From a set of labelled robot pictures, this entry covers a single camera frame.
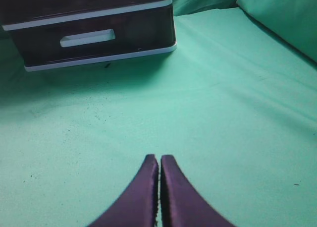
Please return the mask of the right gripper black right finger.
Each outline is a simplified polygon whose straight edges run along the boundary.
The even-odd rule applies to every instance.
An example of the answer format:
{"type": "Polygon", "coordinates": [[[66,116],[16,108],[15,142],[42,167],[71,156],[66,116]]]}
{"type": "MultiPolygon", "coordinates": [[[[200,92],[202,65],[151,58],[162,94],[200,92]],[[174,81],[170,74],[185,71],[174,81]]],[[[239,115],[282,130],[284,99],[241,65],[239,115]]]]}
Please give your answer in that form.
{"type": "Polygon", "coordinates": [[[160,203],[164,227],[234,226],[198,193],[173,155],[161,158],[160,203]]]}

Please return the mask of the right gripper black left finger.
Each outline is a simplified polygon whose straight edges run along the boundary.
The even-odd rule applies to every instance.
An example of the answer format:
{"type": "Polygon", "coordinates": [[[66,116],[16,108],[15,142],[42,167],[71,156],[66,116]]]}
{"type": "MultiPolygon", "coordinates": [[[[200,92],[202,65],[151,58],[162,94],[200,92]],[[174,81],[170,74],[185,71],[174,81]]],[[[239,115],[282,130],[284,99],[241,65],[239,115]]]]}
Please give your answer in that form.
{"type": "Polygon", "coordinates": [[[145,156],[138,172],[116,201],[89,226],[153,227],[158,212],[159,165],[145,156]]]}

